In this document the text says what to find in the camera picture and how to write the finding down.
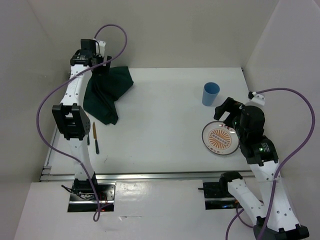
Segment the dark green cloth placemat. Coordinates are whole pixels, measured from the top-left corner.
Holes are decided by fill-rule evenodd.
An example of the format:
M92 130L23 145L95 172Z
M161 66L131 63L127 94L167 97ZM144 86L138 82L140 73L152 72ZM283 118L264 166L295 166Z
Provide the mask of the dark green cloth placemat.
M119 120L115 102L133 85L127 66L94 71L86 87L83 109L104 125L115 125Z

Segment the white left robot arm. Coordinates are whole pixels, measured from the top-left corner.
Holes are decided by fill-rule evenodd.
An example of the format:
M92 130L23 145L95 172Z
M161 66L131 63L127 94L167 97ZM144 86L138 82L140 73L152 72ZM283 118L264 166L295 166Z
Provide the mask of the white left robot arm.
M93 200L99 195L99 187L88 150L91 122L83 104L87 85L93 75L90 68L104 61L106 43L96 39L81 39L80 46L70 59L70 77L74 80L68 83L60 104L52 106L52 114L70 148L70 155L78 159L74 163L72 187L81 191L88 200Z

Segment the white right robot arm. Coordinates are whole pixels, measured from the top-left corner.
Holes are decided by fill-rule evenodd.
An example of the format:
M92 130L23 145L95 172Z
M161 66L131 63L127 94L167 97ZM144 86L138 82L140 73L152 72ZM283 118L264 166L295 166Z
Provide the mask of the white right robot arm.
M290 205L281 174L279 157L273 142L264 135L265 114L261 108L245 105L228 97L216 107L214 119L224 113L223 123L235 130L239 148L253 172L261 193L259 200L245 186L239 172L221 175L218 190L223 196L235 197L253 223L257 240L303 240L309 230L298 221Z

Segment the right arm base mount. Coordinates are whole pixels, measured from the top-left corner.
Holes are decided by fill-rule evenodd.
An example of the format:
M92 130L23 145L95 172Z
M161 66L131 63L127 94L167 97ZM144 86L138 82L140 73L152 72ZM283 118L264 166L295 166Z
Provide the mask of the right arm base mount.
M206 210L235 209L238 201L224 191L219 182L203 182L198 190L203 193Z

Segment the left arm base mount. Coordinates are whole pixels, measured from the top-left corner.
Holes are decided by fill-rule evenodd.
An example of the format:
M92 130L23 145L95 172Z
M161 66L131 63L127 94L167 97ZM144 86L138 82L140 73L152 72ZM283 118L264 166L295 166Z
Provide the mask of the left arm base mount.
M69 193L68 213L95 212L98 209L97 199L89 183L85 188L76 189L61 185ZM115 208L116 184L102 183L95 186L101 212L113 212Z

